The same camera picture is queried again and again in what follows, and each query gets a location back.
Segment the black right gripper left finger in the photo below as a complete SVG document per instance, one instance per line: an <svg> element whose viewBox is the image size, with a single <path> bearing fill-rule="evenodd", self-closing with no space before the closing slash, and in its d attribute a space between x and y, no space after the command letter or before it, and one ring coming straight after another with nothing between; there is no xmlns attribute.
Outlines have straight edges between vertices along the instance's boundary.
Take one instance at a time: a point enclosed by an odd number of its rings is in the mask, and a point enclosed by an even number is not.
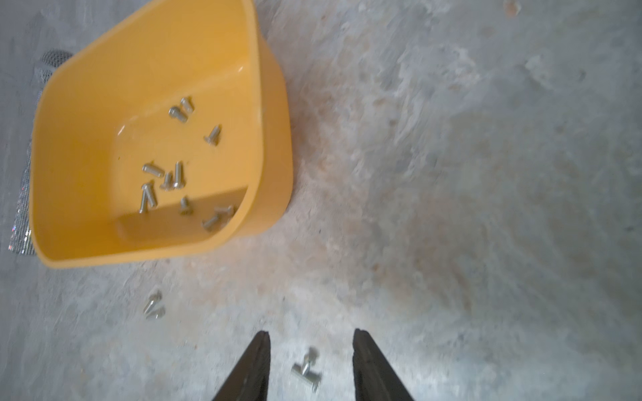
<svg viewBox="0 0 642 401"><path fill-rule="evenodd" d="M270 364L270 336L259 331L212 400L266 401Z"/></svg>

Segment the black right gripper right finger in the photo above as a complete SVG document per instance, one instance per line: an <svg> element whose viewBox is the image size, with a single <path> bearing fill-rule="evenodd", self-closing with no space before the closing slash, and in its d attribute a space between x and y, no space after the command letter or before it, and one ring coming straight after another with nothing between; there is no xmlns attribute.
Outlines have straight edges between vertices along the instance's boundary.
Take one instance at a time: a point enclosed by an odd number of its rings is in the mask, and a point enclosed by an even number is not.
<svg viewBox="0 0 642 401"><path fill-rule="evenodd" d="M413 397L367 331L361 329L354 331L353 349L354 387L357 401L413 401Z"/></svg>

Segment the yellow plastic storage box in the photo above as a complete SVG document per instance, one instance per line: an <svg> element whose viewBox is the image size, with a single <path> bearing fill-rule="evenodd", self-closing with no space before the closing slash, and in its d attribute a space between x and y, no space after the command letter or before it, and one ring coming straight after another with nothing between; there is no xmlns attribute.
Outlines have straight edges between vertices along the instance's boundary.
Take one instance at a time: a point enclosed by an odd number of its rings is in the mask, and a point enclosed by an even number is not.
<svg viewBox="0 0 642 401"><path fill-rule="evenodd" d="M168 110L187 96L184 124ZM179 190L142 171L174 179L178 161ZM294 167L286 83L253 2L153 1L78 52L44 88L31 163L32 238L48 267L181 257L265 232L286 211ZM157 207L139 214L148 182ZM180 214L184 196L192 215ZM230 205L233 216L217 214Z"/></svg>

